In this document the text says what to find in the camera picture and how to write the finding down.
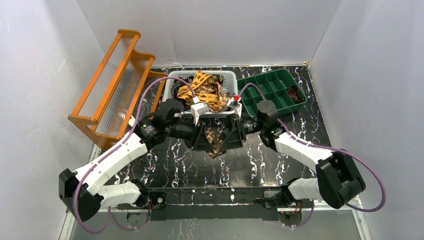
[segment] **fabric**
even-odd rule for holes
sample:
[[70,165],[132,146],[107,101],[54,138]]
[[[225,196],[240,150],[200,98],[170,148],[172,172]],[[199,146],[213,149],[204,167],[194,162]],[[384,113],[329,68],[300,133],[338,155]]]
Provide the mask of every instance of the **fabric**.
[[[200,102],[208,105],[210,111],[218,113],[227,109],[227,102],[231,97],[215,80],[214,76],[197,71],[190,87],[194,90]],[[177,97],[184,99],[188,106],[194,104],[192,92],[186,85],[178,90]]]

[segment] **green divided tray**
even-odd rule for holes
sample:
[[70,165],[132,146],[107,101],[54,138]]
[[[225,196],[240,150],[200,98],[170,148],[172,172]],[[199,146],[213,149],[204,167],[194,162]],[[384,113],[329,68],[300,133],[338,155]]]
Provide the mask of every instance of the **green divided tray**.
[[[286,69],[269,71],[239,79],[237,81],[239,93],[247,83],[253,83],[258,86],[265,98],[274,102],[280,116],[299,110],[307,101],[304,92]],[[290,98],[287,90],[293,85],[299,87],[299,95],[304,99],[302,103],[294,103]],[[243,109],[252,117],[256,116],[257,104],[260,101],[262,101],[262,97],[253,86],[248,86],[241,95]]]

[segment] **ribbed translucent panel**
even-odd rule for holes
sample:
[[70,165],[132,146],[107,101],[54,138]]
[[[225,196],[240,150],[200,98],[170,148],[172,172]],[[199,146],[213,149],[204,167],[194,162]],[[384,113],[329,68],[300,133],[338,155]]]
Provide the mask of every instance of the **ribbed translucent panel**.
[[148,62],[148,59],[130,60],[128,62],[116,91],[97,126],[97,133],[110,136],[118,135]]
[[92,117],[96,112],[97,107],[104,96],[106,89],[108,88],[111,79],[113,78],[125,52],[128,49],[128,45],[131,42],[132,36],[122,36],[119,39],[118,44],[110,55],[109,60],[106,62],[103,70],[98,76],[91,92],[88,94],[85,103],[82,105],[78,115],[85,117]]

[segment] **white wall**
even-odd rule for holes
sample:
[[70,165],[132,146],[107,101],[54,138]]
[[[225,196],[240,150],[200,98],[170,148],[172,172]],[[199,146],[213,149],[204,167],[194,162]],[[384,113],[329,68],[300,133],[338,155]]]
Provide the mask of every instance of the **white wall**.
[[[424,2],[343,0],[311,62],[333,144],[355,152],[387,188],[365,215],[373,240],[424,236]],[[365,207],[380,190],[365,171]]]
[[310,61],[341,0],[77,0],[104,50],[117,29],[141,32],[154,66]]
[[92,142],[67,119],[104,56],[75,0],[0,3],[0,239],[57,239],[58,175]]

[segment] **tabletop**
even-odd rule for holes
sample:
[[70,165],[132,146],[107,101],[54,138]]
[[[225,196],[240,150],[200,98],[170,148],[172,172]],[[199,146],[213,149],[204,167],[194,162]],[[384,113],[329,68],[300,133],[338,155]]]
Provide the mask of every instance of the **tabletop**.
[[[195,68],[156,68],[156,72],[169,74],[180,70],[232,71],[237,79],[287,69],[305,93],[307,101],[299,111],[281,116],[283,122],[298,137],[314,144],[330,146],[320,107],[306,66],[232,66]],[[142,115],[147,114],[156,96],[159,84],[147,95]],[[222,119],[210,119],[218,127]],[[258,133],[249,134],[243,148],[229,150],[211,158],[205,152],[192,151],[183,140],[167,138],[148,154],[132,161],[115,175],[113,182],[126,183],[141,180],[151,188],[176,187],[265,187],[279,186],[293,178],[310,178],[313,172],[284,153],[264,146]]]

